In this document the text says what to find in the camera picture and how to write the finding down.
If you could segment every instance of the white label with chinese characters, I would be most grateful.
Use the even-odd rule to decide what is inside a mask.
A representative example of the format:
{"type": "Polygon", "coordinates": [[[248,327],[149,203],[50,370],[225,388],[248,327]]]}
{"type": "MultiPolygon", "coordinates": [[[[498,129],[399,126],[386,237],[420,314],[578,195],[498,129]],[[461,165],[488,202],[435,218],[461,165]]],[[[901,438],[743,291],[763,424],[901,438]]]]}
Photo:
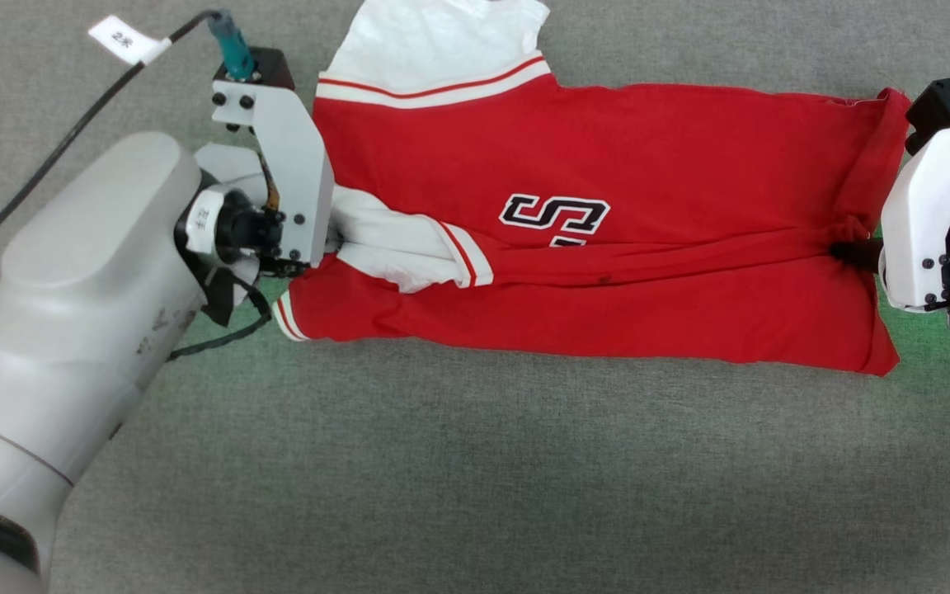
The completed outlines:
{"type": "Polygon", "coordinates": [[[105,20],[91,27],[89,33],[90,37],[97,39],[98,44],[104,45],[116,57],[131,65],[138,64],[161,44],[132,29],[116,15],[106,16],[105,20]]]}

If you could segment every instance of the teal connector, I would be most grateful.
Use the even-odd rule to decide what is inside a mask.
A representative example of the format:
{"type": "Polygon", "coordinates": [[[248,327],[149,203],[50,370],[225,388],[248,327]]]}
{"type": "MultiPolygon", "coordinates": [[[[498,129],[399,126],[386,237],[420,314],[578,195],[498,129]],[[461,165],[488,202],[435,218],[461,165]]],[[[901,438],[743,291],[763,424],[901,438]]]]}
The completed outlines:
{"type": "Polygon", "coordinates": [[[256,61],[229,11],[219,11],[219,18],[208,19],[208,28],[219,41],[222,63],[226,65],[230,78],[239,82],[252,78],[256,71],[256,61]]]}

